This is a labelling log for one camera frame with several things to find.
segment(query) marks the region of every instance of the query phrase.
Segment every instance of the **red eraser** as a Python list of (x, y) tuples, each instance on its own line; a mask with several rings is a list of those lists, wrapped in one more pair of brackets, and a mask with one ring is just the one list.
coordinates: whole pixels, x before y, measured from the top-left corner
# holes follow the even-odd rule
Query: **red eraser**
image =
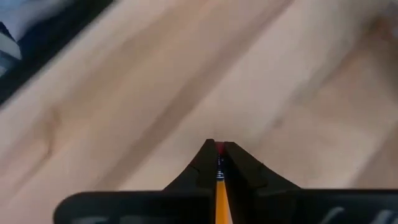
[(223, 142), (216, 142), (216, 148), (218, 154), (222, 155), (224, 153), (224, 143)]

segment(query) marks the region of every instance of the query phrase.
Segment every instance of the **light wood surface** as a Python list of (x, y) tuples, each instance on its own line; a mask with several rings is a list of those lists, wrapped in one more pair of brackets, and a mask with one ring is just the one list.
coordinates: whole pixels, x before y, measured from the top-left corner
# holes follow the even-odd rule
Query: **light wood surface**
[[(353, 177), (360, 185), (357, 170), (366, 167), (396, 118), (387, 87), (362, 77), (379, 71), (389, 76), (393, 57), (363, 40), (354, 59), (316, 90), (386, 3), (114, 3), (2, 107), (0, 221), (50, 223), (63, 198), (84, 190), (162, 189), (206, 138), (237, 142), (303, 187), (346, 186)], [(356, 81), (345, 84), (351, 73), (369, 90)], [(339, 100), (340, 91), (352, 99)], [(370, 103), (345, 103), (364, 101), (362, 92)], [(357, 115), (371, 103), (386, 109)], [(332, 128), (327, 119), (311, 128), (318, 107), (329, 112), (335, 106), (347, 109), (336, 111)], [(335, 127), (346, 113), (364, 123), (369, 118), (369, 126), (354, 119)], [(277, 120), (282, 124), (273, 126)], [(367, 128), (372, 131), (363, 134)], [(318, 145), (313, 134), (341, 136)], [(345, 160), (337, 163), (342, 154)], [(314, 162), (303, 161), (311, 157)]]

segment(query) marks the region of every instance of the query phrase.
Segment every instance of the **black object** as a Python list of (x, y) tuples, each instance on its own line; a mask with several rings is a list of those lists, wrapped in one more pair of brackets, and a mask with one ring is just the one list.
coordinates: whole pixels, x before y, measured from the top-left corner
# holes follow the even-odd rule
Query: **black object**
[[(398, 223), (396, 190), (304, 190), (233, 142), (221, 143), (233, 223)], [(93, 192), (64, 200), (55, 224), (214, 223), (218, 147), (207, 140), (163, 191)]]
[(57, 16), (28, 30), (18, 41), (23, 59), (0, 77), (0, 105), (112, 2), (113, 0), (74, 0)]

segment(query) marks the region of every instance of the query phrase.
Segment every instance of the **wooden floor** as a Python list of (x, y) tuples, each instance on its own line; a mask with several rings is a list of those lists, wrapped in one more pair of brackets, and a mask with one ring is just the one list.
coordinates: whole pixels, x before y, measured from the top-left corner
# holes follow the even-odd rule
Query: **wooden floor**
[(398, 48), (368, 34), (252, 153), (302, 187), (398, 187)]
[(117, 2), (0, 111), (0, 223), (162, 189), (207, 138), (301, 187), (398, 187), (387, 2)]

